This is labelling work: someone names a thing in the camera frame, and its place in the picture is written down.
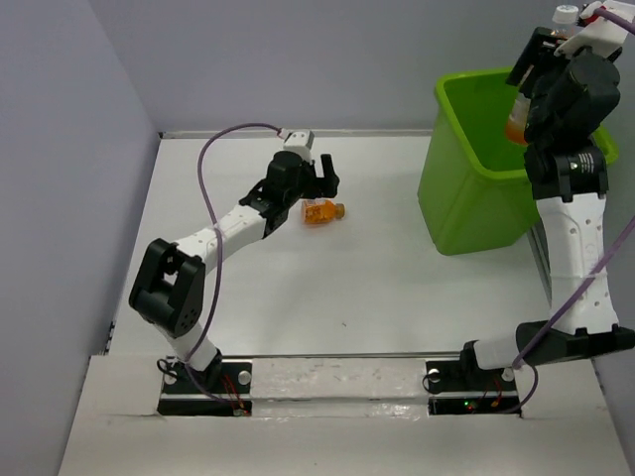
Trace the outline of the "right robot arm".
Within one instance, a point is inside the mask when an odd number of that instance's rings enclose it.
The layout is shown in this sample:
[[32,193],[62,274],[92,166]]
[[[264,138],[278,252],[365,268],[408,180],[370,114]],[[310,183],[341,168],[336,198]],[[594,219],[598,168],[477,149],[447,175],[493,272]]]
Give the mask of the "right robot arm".
[[530,100],[524,166],[548,245],[552,315],[520,323],[509,337],[466,343],[456,375],[469,389],[495,371],[634,346],[633,330],[620,325],[611,302],[606,266],[619,246],[604,246],[608,169],[592,137],[620,100],[614,62],[621,48],[604,53],[585,40],[567,53],[565,42],[536,28],[506,79]]

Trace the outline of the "long orange drink bottle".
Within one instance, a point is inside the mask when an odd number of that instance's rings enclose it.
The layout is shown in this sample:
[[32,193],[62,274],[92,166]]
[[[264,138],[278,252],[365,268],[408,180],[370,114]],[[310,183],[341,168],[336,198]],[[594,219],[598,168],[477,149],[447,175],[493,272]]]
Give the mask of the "long orange drink bottle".
[[[546,28],[550,30],[554,30],[555,32],[561,33],[565,36],[571,36],[572,33],[574,32],[575,25],[570,27],[559,26],[553,22],[553,17],[552,17],[552,23],[553,23],[552,27],[546,27]],[[527,124],[528,115],[526,119],[518,118],[518,93],[516,95],[515,102],[512,106],[512,109],[510,110],[510,113],[508,115],[504,131],[509,141],[515,144],[526,146],[527,142],[525,140],[524,134],[525,134],[525,127]]]

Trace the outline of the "short orange juice bottle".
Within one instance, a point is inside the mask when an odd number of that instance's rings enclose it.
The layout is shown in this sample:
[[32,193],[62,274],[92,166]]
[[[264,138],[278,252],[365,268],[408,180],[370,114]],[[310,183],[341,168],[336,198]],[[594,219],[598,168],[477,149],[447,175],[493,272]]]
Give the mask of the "short orange juice bottle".
[[346,213],[342,203],[324,198],[304,200],[301,211],[303,222],[308,225],[322,225],[333,220],[340,220]]

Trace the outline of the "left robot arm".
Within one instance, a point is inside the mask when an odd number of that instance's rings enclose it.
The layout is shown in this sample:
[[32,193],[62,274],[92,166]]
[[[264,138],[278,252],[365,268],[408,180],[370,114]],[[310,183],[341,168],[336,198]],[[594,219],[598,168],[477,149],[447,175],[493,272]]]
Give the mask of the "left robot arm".
[[274,233],[298,201],[336,197],[339,177],[332,157],[323,154],[320,161],[321,176],[300,155],[280,151],[265,177],[221,219],[174,242],[158,238],[146,248],[129,305],[166,338],[197,391],[210,395],[222,367],[222,353],[208,337],[211,321],[200,317],[206,277],[220,278],[226,259]]

